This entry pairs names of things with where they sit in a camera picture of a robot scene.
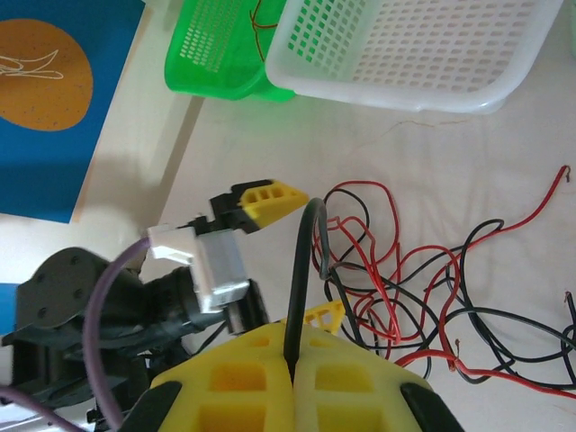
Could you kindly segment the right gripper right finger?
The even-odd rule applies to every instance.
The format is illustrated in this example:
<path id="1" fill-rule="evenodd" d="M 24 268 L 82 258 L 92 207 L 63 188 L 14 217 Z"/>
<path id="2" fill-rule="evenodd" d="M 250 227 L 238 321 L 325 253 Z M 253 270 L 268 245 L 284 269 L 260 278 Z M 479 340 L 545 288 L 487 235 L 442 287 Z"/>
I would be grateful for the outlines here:
<path id="1" fill-rule="evenodd" d="M 293 379 L 297 431 L 462 431 L 426 380 L 323 330 L 305 330 Z"/>

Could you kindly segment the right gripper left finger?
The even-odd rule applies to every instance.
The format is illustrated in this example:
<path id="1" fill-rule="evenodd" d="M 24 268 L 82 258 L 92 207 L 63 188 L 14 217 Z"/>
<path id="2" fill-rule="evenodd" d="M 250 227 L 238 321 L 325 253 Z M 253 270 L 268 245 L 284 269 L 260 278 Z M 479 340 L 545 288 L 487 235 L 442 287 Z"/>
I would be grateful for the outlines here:
<path id="1" fill-rule="evenodd" d="M 268 324 L 153 379 L 121 431 L 294 431 L 284 325 Z"/>

